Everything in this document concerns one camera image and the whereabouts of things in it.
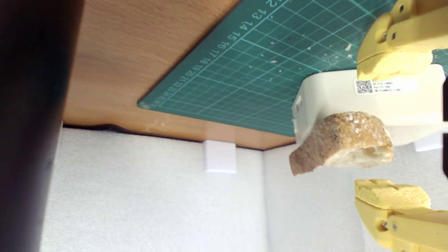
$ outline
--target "wooden table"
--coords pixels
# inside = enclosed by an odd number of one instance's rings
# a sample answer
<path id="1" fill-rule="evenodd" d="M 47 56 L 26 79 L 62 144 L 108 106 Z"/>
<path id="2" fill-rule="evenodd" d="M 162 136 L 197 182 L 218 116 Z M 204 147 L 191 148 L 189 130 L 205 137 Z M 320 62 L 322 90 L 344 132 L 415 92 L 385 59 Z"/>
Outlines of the wooden table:
<path id="1" fill-rule="evenodd" d="M 269 149 L 295 139 L 137 107 L 237 0 L 87 0 L 64 122 Z"/>

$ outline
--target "green cutting mat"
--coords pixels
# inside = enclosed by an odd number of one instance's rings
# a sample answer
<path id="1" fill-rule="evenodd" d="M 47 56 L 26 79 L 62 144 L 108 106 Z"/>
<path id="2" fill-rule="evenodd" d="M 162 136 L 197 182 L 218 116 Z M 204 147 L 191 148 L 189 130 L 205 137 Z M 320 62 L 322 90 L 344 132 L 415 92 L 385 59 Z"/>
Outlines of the green cutting mat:
<path id="1" fill-rule="evenodd" d="M 138 106 L 294 136 L 304 78 L 355 69 L 375 17 L 393 0 L 243 0 Z M 448 65 L 445 51 L 435 62 Z"/>

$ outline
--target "white foam wall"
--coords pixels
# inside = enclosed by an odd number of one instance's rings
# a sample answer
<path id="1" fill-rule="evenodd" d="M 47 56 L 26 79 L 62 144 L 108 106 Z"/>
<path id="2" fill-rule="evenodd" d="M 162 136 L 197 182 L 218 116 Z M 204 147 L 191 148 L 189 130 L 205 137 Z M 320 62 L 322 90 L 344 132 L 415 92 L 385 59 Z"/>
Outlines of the white foam wall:
<path id="1" fill-rule="evenodd" d="M 203 170 L 200 143 L 63 129 L 43 252 L 263 252 L 262 153 Z"/>
<path id="2" fill-rule="evenodd" d="M 381 167 L 294 177 L 295 148 L 238 148 L 238 172 L 216 174 L 204 172 L 200 143 L 63 129 L 41 251 L 389 251 L 359 219 L 357 178 L 419 185 L 448 209 L 441 150 L 400 146 Z"/>

